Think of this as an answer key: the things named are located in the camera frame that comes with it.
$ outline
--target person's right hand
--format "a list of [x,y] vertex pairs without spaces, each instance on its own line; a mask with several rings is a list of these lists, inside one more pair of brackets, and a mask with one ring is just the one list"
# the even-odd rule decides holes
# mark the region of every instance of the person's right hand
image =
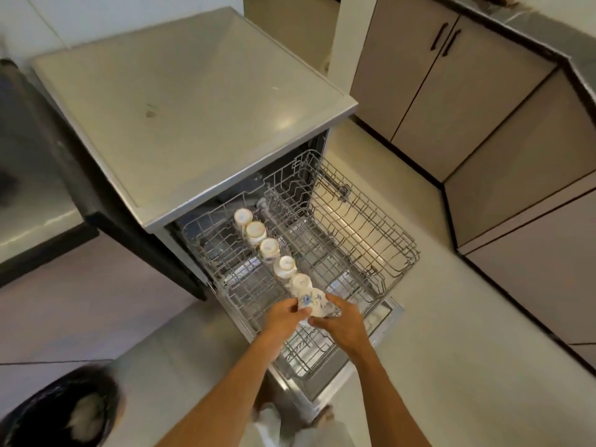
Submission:
[[328,318],[310,317],[308,319],[309,325],[329,332],[333,340],[354,363],[364,358],[371,351],[374,352],[358,306],[331,293],[327,293],[326,296],[327,300],[341,309],[341,315]]

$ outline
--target dishwasher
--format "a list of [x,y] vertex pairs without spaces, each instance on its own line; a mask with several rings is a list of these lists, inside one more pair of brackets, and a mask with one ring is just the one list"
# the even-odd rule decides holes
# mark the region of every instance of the dishwasher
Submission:
[[[326,158],[356,102],[231,8],[32,59],[124,205],[208,286],[248,341],[288,292],[234,225],[249,209],[314,287],[362,312],[376,345],[413,238]],[[353,373],[299,325],[269,373],[312,421]]]

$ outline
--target dishwasher rack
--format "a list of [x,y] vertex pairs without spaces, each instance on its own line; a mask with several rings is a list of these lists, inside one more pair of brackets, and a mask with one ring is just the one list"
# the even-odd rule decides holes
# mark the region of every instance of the dishwasher rack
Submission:
[[[317,152],[309,150],[244,191],[184,225],[183,240],[252,333],[286,289],[234,226],[245,207],[264,222],[282,253],[292,255],[313,286],[370,314],[420,258],[415,241]],[[308,379],[335,348],[325,331],[300,325],[279,358],[286,377]]]

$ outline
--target countertop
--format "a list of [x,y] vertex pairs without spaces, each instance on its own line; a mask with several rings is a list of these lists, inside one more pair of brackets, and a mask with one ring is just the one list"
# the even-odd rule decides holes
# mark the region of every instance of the countertop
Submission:
[[19,257],[84,220],[3,69],[0,66],[0,274],[14,274]]
[[542,14],[532,6],[519,3],[514,7],[499,7],[482,0],[437,0],[452,9],[475,16],[484,24],[501,28],[502,34],[513,33],[513,39],[525,44],[528,40],[545,54],[553,53],[567,60],[570,71],[575,74],[589,98],[592,106],[590,114],[594,118],[596,106],[596,38],[574,25],[563,23]]
[[151,233],[356,108],[230,7],[32,67]]
[[[391,291],[405,312],[377,351],[433,447],[592,447],[596,381],[452,252],[439,191],[349,120],[327,158],[421,251]],[[246,347],[212,299],[113,361],[126,409],[106,447],[155,445]],[[355,445],[369,447],[357,376],[332,403]]]

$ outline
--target dishwasher door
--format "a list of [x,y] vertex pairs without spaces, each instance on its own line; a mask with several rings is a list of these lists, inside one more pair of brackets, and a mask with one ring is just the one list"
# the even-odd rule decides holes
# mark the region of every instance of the dishwasher door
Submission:
[[[314,150],[186,222],[180,237],[249,341],[269,307],[288,294],[234,226],[241,207],[265,224],[314,287],[358,305],[373,344],[382,338],[402,311],[385,296],[420,257],[412,237]],[[325,331],[300,325],[269,370],[310,421],[354,368]]]

